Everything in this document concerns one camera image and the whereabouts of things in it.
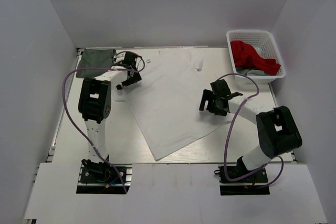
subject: purple cable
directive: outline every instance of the purple cable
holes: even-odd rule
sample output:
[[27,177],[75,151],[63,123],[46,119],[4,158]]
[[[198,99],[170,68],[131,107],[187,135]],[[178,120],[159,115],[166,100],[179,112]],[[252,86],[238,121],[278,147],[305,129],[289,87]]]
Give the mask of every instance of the purple cable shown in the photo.
[[[244,179],[244,178],[247,178],[247,177],[253,175],[254,173],[256,173],[257,171],[261,170],[262,168],[264,168],[264,167],[266,166],[266,165],[263,165],[263,166],[261,166],[261,167],[259,167],[259,168],[257,168],[257,169],[254,169],[254,170],[252,170],[251,172],[249,172],[249,173],[247,173],[247,174],[245,174],[245,175],[243,175],[243,176],[240,176],[240,177],[238,177],[238,178],[230,178],[229,175],[228,175],[228,172],[227,172],[227,150],[228,150],[228,147],[229,147],[229,140],[230,140],[230,137],[231,137],[231,133],[232,133],[232,129],[233,129],[234,123],[235,123],[235,121],[236,121],[236,119],[237,119],[237,117],[238,117],[238,114],[239,114],[240,110],[241,110],[242,107],[245,105],[245,103],[246,103],[249,99],[251,99],[251,98],[256,97],[257,95],[259,95],[259,93],[260,93],[260,89],[259,89],[259,87],[258,87],[258,84],[257,84],[252,78],[250,78],[250,77],[248,77],[248,76],[245,76],[245,75],[242,75],[242,74],[239,74],[239,73],[228,73],[228,74],[225,74],[225,75],[219,77],[219,78],[217,79],[217,81],[220,80],[220,79],[222,79],[222,78],[224,78],[224,77],[227,77],[227,76],[242,76],[242,77],[245,77],[245,78],[249,79],[249,80],[256,86],[256,88],[257,88],[257,92],[256,92],[255,94],[252,94],[252,95],[250,95],[249,97],[247,97],[247,98],[246,98],[246,99],[239,105],[239,107],[238,107],[236,113],[235,113],[234,116],[233,116],[233,119],[232,119],[232,122],[231,122],[231,125],[230,125],[230,128],[229,128],[229,131],[228,131],[227,136],[226,136],[225,148],[224,148],[224,175],[225,175],[225,177],[226,177],[226,179],[227,179],[228,181],[230,181],[230,182],[237,182],[237,181],[239,181],[239,180],[242,180],[242,179]],[[268,184],[266,184],[266,185],[263,185],[263,186],[261,186],[261,187],[265,187],[265,186],[269,186],[269,185],[273,184],[273,183],[280,177],[280,175],[281,175],[281,173],[282,173],[282,170],[284,169],[284,160],[282,159],[282,157],[279,157],[279,158],[281,159],[281,170],[280,170],[278,176],[277,176],[272,182],[270,182],[270,183],[268,183]]]
[[[127,51],[122,51],[122,52],[119,52],[118,54],[116,54],[116,56],[124,53],[124,52],[127,52]],[[111,68],[78,68],[78,69],[75,69],[71,72],[69,72],[67,74],[67,76],[65,76],[64,78],[64,81],[63,81],[63,85],[62,85],[62,100],[63,100],[63,105],[64,105],[64,110],[65,110],[65,113],[67,114],[70,122],[73,124],[73,126],[79,131],[80,134],[83,135],[83,137],[85,137],[85,139],[89,142],[89,144],[92,146],[93,150],[95,151],[95,153],[97,154],[97,156],[104,162],[104,163],[107,163],[108,165],[112,166],[113,169],[116,171],[117,173],[117,176],[118,178],[120,179],[121,181],[121,184],[122,184],[122,187],[124,188],[124,191],[125,191],[125,194],[127,193],[127,189],[125,187],[125,182],[123,181],[122,177],[120,176],[119,174],[119,171],[118,169],[116,168],[115,165],[113,165],[112,163],[110,163],[107,159],[104,159],[101,154],[99,153],[99,151],[94,147],[94,144],[93,142],[91,141],[91,139],[86,136],[86,134],[79,128],[79,126],[73,121],[72,117],[70,116],[70,113],[69,113],[69,110],[68,110],[68,106],[67,106],[67,99],[65,97],[65,85],[66,85],[66,82],[67,82],[67,79],[70,77],[70,75],[72,75],[73,73],[77,72],[77,71],[80,71],[80,70],[106,70],[106,71],[129,71],[129,72],[134,72],[134,73],[139,73],[141,72],[144,68],[145,68],[145,62],[144,60],[142,59],[141,56],[137,55],[140,60],[143,62],[143,67],[138,70],[138,71],[135,71],[133,69],[111,69]]]

